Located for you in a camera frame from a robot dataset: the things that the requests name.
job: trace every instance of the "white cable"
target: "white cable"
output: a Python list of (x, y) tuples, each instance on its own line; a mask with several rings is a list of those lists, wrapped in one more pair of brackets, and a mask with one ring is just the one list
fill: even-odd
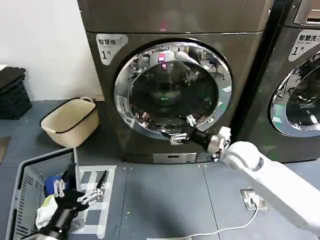
[(231, 230), (238, 230), (238, 229), (244, 229), (245, 227), (247, 227), (250, 223), (252, 223), (252, 221), (255, 219), (257, 213), (258, 213), (258, 204), (257, 203), (253, 203), (255, 205), (255, 211), (254, 214), (252, 215), (252, 217), (250, 218), (250, 220), (243, 226), (236, 226), (236, 227), (229, 227), (229, 228), (224, 228), (224, 229), (220, 229), (218, 231), (215, 232), (210, 232), (210, 233), (197, 233), (197, 234), (192, 234), (192, 235), (188, 235), (188, 236), (184, 236), (181, 238), (176, 238), (175, 240), (185, 240), (185, 239), (189, 239), (192, 237), (198, 237), (198, 236), (212, 236), (221, 232), (225, 232), (225, 231), (231, 231)]

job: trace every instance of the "front-loading washing machine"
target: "front-loading washing machine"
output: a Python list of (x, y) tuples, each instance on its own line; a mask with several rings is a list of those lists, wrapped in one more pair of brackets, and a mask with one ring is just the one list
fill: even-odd
[(211, 155), (172, 146), (192, 115), (200, 130), (229, 126), (273, 0), (78, 0), (126, 162), (195, 163)]
[(320, 1), (288, 0), (234, 136), (279, 162), (320, 157)]

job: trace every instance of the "floor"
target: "floor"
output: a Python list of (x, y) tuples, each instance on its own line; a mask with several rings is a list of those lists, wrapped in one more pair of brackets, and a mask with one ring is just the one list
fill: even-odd
[[(61, 147), (41, 130), (41, 118), (59, 102), (33, 103), (20, 120), (0, 120), (0, 137), (12, 136), (0, 165), (1, 214), (6, 223), (19, 163)], [(78, 148), (83, 166), (117, 165), (105, 240), (177, 238), (193, 233), (243, 225), (252, 211), (245, 208), (240, 189), (250, 183), (222, 163), (190, 165), (126, 164), (120, 161), (115, 133), (108, 125), (103, 103), (98, 105), (101, 126)], [(320, 161), (288, 166), (320, 190)], [(0, 226), (4, 239), (5, 226)], [(72, 235), (71, 240), (94, 240), (96, 235)], [(282, 217), (272, 206), (260, 211), (245, 229), (193, 239), (315, 240)]]

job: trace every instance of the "basket handle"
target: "basket handle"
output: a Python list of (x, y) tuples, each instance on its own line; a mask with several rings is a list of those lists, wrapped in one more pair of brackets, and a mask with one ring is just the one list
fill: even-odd
[(46, 132), (48, 132), (48, 133), (51, 133), (51, 134), (55, 134), (56, 133), (56, 131), (53, 131), (52, 129), (50, 129), (50, 128), (46, 127), (46, 126), (41, 126), (41, 128), (43, 130), (45, 130)]
[(94, 103), (94, 101), (93, 101), (90, 97), (88, 97), (88, 96), (82, 96), (82, 97), (80, 97), (80, 99), (81, 99), (81, 100), (84, 100), (84, 101), (87, 101), (87, 102)]

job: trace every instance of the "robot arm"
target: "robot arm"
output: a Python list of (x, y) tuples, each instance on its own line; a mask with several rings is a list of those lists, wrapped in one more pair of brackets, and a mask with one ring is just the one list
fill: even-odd
[(203, 146), (213, 157), (247, 178), (260, 194), (288, 221), (300, 229), (320, 236), (320, 191), (280, 162), (272, 161), (257, 147), (245, 141), (230, 145), (230, 128), (218, 135), (199, 131), (190, 121), (187, 133), (170, 136), (172, 145), (192, 141)]
[(104, 171), (95, 189), (86, 194), (74, 189), (65, 189), (65, 177), (69, 173), (63, 174), (61, 180), (54, 182), (55, 201), (58, 207), (49, 223), (39, 232), (23, 237), (21, 240), (67, 240), (71, 222), (78, 213), (86, 210), (103, 197), (102, 187), (106, 182), (107, 171)]

